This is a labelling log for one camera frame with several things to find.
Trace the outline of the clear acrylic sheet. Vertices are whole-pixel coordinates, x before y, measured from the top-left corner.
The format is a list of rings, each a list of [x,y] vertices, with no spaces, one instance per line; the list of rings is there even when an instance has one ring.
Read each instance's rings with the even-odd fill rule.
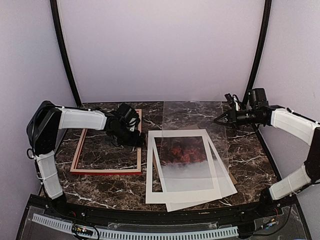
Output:
[[[222,113],[220,101],[164,102],[160,162],[175,160],[183,169],[193,170],[201,165],[218,180],[229,174],[226,129],[214,123]]]

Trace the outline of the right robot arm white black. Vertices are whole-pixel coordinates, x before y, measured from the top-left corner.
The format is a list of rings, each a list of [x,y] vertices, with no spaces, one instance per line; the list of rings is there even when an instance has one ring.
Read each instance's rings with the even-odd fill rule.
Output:
[[[263,200],[255,205],[255,213],[266,217],[274,210],[274,201],[320,183],[320,123],[288,107],[269,104],[264,88],[250,89],[246,95],[248,106],[237,95],[225,94],[229,109],[215,118],[214,123],[234,129],[247,125],[272,127],[301,141],[308,149],[306,159],[297,170],[269,186],[261,195]]]

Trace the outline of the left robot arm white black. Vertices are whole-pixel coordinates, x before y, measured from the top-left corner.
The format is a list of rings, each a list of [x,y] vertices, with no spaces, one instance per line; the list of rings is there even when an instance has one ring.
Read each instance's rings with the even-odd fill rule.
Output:
[[[26,127],[29,141],[26,154],[35,162],[37,177],[47,197],[53,200],[50,208],[58,217],[67,218],[71,213],[70,206],[59,199],[64,194],[55,161],[59,131],[104,131],[115,139],[117,145],[141,148],[146,137],[138,128],[140,122],[137,110],[126,103],[111,111],[65,107],[49,100],[41,103]]]

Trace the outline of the red wooden picture frame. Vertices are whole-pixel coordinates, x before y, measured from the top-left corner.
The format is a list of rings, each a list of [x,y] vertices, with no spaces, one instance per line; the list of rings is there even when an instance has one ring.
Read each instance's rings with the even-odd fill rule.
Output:
[[[142,173],[142,148],[136,149],[136,168],[123,168],[123,169],[77,169],[80,159],[81,151],[87,135],[87,129],[84,128],[81,132],[80,139],[73,157],[70,172],[74,175],[140,175]]]

